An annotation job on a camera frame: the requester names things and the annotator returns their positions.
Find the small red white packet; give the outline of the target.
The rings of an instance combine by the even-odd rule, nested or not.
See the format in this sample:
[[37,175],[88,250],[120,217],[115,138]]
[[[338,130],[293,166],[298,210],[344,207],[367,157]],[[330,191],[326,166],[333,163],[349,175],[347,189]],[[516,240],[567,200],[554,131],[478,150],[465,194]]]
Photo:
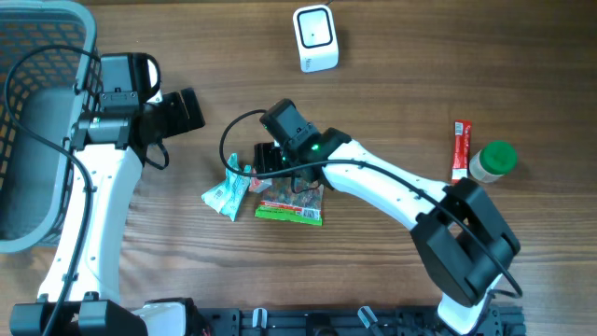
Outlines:
[[272,179],[258,179],[256,177],[252,177],[250,180],[248,190],[254,193],[261,193],[264,190],[268,189],[272,185]]

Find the green snack bag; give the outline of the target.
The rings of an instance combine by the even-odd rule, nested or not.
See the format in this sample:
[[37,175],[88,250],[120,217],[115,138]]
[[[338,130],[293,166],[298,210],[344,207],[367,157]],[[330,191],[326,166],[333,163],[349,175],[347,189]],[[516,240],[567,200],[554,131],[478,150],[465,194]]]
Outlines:
[[255,217],[290,221],[321,227],[323,225],[323,185],[301,178],[276,178],[265,189]]

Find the teal snack packet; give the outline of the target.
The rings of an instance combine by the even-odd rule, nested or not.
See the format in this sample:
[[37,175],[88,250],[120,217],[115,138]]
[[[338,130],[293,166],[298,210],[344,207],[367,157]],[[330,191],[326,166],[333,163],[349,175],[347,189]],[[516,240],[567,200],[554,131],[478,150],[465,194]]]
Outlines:
[[244,194],[248,191],[250,177],[226,171],[226,179],[204,192],[201,199],[218,214],[234,221],[241,207]]

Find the red stick sachet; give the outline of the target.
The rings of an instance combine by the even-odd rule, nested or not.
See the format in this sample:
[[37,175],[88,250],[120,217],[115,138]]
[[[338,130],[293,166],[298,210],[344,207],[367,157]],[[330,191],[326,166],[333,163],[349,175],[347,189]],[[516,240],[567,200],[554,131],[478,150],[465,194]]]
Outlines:
[[468,177],[471,129],[472,122],[470,120],[457,119],[454,122],[455,138],[451,167],[451,182],[453,184]]

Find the green lid spice jar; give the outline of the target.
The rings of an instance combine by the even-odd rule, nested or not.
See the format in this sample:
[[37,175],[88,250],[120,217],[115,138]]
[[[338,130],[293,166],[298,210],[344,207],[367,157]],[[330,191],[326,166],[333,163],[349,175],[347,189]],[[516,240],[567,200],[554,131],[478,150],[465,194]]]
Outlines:
[[469,173],[478,181],[492,183],[509,174],[518,162],[516,149],[505,141],[494,141],[476,153],[469,162]]

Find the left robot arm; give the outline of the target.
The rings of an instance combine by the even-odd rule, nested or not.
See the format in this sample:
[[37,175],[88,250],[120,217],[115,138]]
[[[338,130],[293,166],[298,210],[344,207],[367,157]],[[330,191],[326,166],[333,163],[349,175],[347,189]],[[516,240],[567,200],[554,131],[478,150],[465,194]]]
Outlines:
[[100,106],[81,114],[70,147],[52,144],[73,166],[61,239],[34,303],[18,303],[14,335],[203,335],[209,327],[190,298],[119,304],[119,257],[127,213],[149,146],[203,126],[193,91],[162,102],[160,69],[146,53],[99,58]]

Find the white barcode scanner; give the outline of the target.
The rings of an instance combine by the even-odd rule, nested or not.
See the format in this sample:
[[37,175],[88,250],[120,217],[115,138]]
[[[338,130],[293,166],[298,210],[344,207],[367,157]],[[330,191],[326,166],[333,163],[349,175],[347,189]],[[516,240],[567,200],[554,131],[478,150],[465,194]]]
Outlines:
[[340,50],[328,5],[298,8],[293,14],[293,25],[303,73],[328,70],[338,65]]

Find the grey plastic mesh basket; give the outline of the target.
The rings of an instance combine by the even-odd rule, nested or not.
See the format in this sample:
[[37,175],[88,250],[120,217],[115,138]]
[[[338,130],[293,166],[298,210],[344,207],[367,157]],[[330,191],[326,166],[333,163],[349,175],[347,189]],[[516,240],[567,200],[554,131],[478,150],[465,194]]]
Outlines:
[[97,108],[101,66],[91,13],[73,1],[1,4],[1,251],[56,245],[69,198],[67,159],[20,131],[66,147],[82,113]]

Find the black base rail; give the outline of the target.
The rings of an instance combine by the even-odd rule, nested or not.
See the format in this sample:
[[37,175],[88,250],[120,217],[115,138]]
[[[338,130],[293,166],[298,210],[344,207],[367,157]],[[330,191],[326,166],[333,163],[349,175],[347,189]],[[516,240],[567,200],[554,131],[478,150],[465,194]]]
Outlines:
[[200,309],[206,335],[451,335],[431,306],[375,310],[366,322],[353,310]]

